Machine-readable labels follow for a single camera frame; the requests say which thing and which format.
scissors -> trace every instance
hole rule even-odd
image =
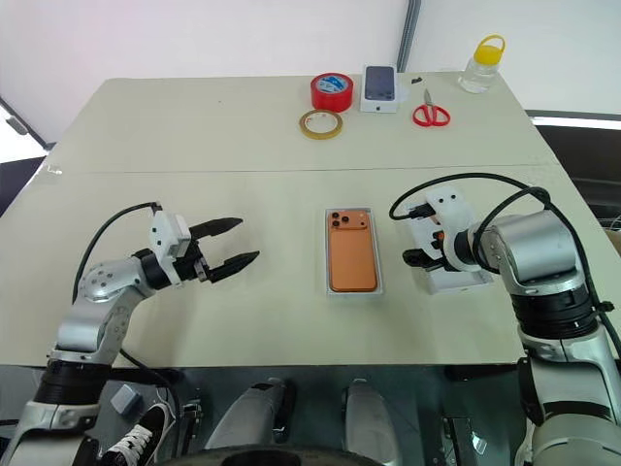
[[[434,105],[429,90],[425,89],[425,103],[416,107],[411,119],[419,126],[446,126],[450,122],[450,114],[442,107]]]

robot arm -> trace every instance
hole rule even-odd
[[[498,217],[478,232],[459,191],[437,188],[426,200],[409,217],[434,218],[428,241],[441,258],[419,244],[404,260],[453,272],[480,270],[483,262],[501,275],[527,354],[518,371],[522,405],[537,426],[534,464],[619,464],[621,378],[566,225],[543,210]]]
[[[71,312],[58,330],[35,398],[26,404],[2,465],[94,464],[97,443],[83,432],[95,425],[99,397],[120,352],[134,309],[158,289],[198,279],[212,283],[237,274],[259,251],[210,268],[198,240],[235,227],[221,218],[188,228],[180,216],[154,212],[151,249],[96,264],[80,280]]]

shoelace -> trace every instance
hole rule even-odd
[[[116,445],[111,447],[109,451],[121,453],[127,461],[127,466],[138,466],[138,460],[145,451],[148,441],[153,433],[145,429],[142,425],[136,424],[125,437],[123,437]]]

orange phone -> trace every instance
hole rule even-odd
[[[337,292],[377,289],[373,226],[367,211],[334,211],[328,224],[330,288]]]

scissor handle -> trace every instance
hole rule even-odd
[[[411,114],[411,119],[414,120],[414,123],[416,123],[419,126],[431,126],[432,125],[432,115],[429,114],[429,110],[428,110],[428,105],[427,104],[423,104],[420,105],[418,107],[416,107],[416,109],[414,110],[414,113]],[[418,114],[422,112],[423,115],[422,117],[419,117]]]
[[[438,114],[441,114],[443,119],[438,119]],[[423,104],[416,107],[411,119],[419,126],[446,126],[450,122],[450,115],[442,107]]]
[[[433,108],[434,126],[446,126],[450,122],[450,115],[448,114],[448,112],[442,107],[438,107],[437,105],[434,105]],[[443,115],[444,118],[438,119],[438,114]]]

